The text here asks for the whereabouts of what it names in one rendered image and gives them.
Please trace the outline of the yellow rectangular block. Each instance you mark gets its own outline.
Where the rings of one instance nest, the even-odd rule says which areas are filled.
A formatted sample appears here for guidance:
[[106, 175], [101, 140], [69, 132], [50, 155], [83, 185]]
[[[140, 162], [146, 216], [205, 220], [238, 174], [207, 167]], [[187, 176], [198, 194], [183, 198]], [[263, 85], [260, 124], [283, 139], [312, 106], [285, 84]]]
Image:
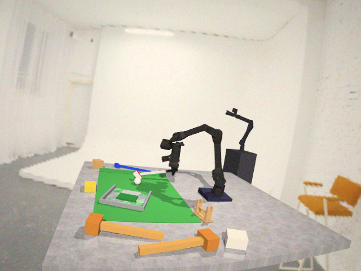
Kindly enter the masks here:
[[95, 193], [96, 192], [96, 182], [92, 182], [92, 181], [85, 181], [85, 192], [89, 192], [89, 193]]

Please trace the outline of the tan cube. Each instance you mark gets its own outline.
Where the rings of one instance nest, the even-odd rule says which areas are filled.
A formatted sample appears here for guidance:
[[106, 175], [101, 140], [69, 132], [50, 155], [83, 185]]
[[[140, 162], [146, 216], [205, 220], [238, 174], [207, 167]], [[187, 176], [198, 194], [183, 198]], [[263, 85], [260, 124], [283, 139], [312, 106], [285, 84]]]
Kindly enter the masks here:
[[103, 168], [104, 160], [101, 159], [93, 159], [92, 167], [95, 169]]

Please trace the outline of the green flat mat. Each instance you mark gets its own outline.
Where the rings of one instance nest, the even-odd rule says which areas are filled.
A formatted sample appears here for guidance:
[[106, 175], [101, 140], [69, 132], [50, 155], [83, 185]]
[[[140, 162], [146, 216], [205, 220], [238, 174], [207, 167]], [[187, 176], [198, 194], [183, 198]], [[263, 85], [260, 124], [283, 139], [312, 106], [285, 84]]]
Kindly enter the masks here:
[[[135, 184], [133, 174], [109, 173], [99, 171], [98, 185], [93, 213], [103, 215], [103, 221], [146, 222], [146, 223], [198, 223], [200, 219], [179, 195], [166, 177], [144, 176], [140, 184]], [[118, 189], [137, 191], [149, 201], [143, 211], [115, 207], [99, 203], [99, 199], [112, 186]]]

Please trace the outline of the cream block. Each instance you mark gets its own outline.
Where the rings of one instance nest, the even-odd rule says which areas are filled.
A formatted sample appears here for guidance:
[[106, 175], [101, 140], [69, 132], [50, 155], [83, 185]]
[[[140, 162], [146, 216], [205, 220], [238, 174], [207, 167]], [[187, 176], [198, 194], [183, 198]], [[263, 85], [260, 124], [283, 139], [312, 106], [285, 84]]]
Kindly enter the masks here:
[[227, 228], [224, 241], [226, 248], [246, 250], [249, 239], [246, 231]]

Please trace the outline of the blue putter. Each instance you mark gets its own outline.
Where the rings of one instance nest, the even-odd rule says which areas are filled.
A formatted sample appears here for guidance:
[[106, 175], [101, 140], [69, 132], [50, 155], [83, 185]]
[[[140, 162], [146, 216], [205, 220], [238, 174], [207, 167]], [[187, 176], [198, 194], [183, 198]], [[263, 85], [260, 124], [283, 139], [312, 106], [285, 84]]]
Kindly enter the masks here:
[[136, 171], [151, 172], [151, 171], [145, 170], [145, 169], [139, 169], [139, 168], [127, 167], [127, 166], [124, 166], [124, 165], [119, 165], [119, 163], [115, 163], [114, 166], [115, 166], [115, 168], [120, 168], [121, 167], [121, 168], [136, 170]]

